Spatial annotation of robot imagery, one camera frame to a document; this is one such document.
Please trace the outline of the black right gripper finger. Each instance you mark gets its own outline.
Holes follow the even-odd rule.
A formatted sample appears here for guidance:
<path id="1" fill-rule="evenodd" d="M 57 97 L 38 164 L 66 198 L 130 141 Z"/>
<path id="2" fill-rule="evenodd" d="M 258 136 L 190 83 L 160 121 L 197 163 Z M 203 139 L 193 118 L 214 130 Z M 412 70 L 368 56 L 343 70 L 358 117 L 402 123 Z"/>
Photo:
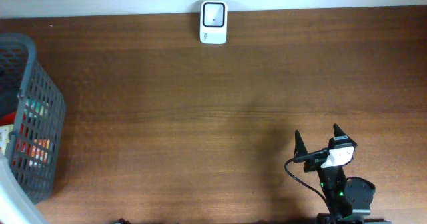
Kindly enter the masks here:
<path id="1" fill-rule="evenodd" d="M 294 147 L 294 159 L 300 159 L 308 154 L 306 146 L 302 140 L 300 132 L 295 130 L 295 147 Z"/>
<path id="2" fill-rule="evenodd" d="M 333 124 L 333 132 L 334 137 L 346 137 L 346 134 L 342 131 L 337 123 Z"/>

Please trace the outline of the orange tissue pack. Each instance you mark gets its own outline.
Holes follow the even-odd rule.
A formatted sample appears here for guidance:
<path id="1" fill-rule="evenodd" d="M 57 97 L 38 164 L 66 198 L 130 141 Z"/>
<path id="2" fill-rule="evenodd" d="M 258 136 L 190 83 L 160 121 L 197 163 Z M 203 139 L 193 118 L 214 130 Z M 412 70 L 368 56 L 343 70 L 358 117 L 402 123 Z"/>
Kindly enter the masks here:
<path id="1" fill-rule="evenodd" d="M 21 124 L 15 150 L 22 154 L 18 162 L 14 165 L 25 167 L 26 169 L 41 168 L 50 162 L 50 140 L 30 129 L 25 124 Z"/>

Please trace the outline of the green tissue pack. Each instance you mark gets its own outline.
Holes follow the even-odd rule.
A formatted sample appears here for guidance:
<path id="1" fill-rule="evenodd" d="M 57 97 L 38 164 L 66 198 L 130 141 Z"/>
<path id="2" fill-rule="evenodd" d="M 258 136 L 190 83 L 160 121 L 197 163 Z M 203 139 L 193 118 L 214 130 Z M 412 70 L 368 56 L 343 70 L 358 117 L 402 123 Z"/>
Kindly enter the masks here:
<path id="1" fill-rule="evenodd" d="M 41 103 L 39 101 L 29 99 L 26 101 L 24 114 L 29 118 L 42 118 L 48 115 L 48 106 L 49 105 L 47 103 Z"/>

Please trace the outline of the red snack bag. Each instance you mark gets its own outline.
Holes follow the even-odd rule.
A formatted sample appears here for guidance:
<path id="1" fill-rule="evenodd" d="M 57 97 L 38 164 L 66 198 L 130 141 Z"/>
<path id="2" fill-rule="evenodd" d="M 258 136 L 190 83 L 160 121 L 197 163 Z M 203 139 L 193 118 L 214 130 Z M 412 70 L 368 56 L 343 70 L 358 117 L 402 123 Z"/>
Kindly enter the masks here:
<path id="1" fill-rule="evenodd" d="M 0 118 L 0 126 L 14 124 L 16 112 L 8 113 Z"/>

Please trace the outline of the cream snack bag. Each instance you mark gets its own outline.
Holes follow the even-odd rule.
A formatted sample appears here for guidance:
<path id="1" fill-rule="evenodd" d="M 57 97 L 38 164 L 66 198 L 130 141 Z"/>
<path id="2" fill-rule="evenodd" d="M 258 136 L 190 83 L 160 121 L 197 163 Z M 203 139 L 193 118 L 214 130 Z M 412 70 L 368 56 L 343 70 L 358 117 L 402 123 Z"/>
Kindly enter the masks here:
<path id="1" fill-rule="evenodd" d="M 4 155 L 8 144 L 10 144 L 10 132 L 13 130 L 13 124 L 0 126 L 0 150 Z"/>

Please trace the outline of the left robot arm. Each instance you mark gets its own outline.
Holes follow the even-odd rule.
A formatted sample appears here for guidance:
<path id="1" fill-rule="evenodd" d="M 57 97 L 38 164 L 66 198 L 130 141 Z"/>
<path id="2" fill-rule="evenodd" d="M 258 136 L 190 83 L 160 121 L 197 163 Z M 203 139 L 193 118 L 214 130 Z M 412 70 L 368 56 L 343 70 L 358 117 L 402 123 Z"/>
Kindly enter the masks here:
<path id="1" fill-rule="evenodd" d="M 1 154 L 1 223 L 48 224 L 15 180 Z"/>

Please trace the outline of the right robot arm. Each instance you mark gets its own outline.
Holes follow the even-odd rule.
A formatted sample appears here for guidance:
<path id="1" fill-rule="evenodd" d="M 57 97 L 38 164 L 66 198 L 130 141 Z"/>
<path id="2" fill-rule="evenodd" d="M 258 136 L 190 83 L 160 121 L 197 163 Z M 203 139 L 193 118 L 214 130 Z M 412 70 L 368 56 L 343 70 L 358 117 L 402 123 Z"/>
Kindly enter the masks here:
<path id="1" fill-rule="evenodd" d="M 286 161 L 286 173 L 299 184 L 307 187 L 321 197 L 328 208 L 327 213 L 319 213 L 316 223 L 387 223 L 385 219 L 370 219 L 370 204 L 376 186 L 361 177 L 347 177 L 343 166 L 354 159 L 358 144 L 345 134 L 335 123 L 334 136 L 328 146 L 309 153 L 299 131 L 295 131 L 293 157 Z M 288 170 L 289 163 L 303 163 L 304 172 L 315 171 L 320 180 L 321 191 L 303 182 Z"/>

